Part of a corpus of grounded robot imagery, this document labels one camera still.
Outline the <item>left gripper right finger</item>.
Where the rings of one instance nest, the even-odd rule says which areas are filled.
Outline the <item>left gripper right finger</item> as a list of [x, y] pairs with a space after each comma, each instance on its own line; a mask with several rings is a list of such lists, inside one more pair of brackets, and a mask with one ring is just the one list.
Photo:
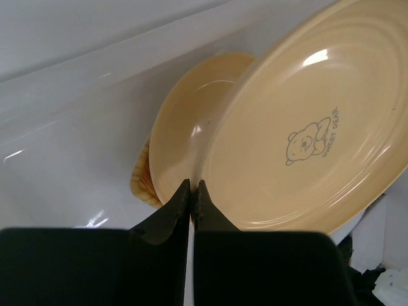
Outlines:
[[194, 199], [195, 305], [353, 305], [332, 239], [309, 231], [240, 231], [212, 203]]

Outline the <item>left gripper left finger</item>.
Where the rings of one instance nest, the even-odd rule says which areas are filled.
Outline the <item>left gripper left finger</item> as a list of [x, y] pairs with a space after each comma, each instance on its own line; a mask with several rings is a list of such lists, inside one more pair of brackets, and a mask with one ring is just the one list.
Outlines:
[[6, 228], [2, 305], [182, 305], [190, 181], [131, 229]]

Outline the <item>woven bamboo basket tray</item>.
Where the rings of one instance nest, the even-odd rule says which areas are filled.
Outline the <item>woven bamboo basket tray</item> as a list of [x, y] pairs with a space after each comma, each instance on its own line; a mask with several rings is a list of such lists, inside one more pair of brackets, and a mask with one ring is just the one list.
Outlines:
[[156, 194], [150, 174], [149, 145], [150, 135], [146, 139], [146, 142], [139, 153], [138, 159], [131, 174], [129, 185], [133, 196], [137, 197], [139, 200], [150, 205], [151, 207], [160, 209], [163, 204], [160, 202]]

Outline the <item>yellow plate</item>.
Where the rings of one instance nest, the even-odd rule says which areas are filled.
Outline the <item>yellow plate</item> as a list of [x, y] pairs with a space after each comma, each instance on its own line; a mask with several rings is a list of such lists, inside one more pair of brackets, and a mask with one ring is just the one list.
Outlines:
[[228, 52], [190, 69], [165, 98], [150, 134], [149, 170], [160, 203], [190, 179], [212, 121], [231, 88], [254, 62], [253, 55]]
[[407, 2], [338, 1], [235, 84], [200, 178], [241, 230], [331, 233], [407, 168]]

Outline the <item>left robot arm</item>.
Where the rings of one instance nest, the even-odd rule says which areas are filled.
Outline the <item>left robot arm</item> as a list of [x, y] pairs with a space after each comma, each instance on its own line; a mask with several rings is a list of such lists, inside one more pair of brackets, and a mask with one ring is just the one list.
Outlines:
[[380, 268], [322, 233], [240, 231], [189, 180], [131, 229], [3, 229], [1, 304], [182, 305], [189, 237], [195, 305], [379, 305]]

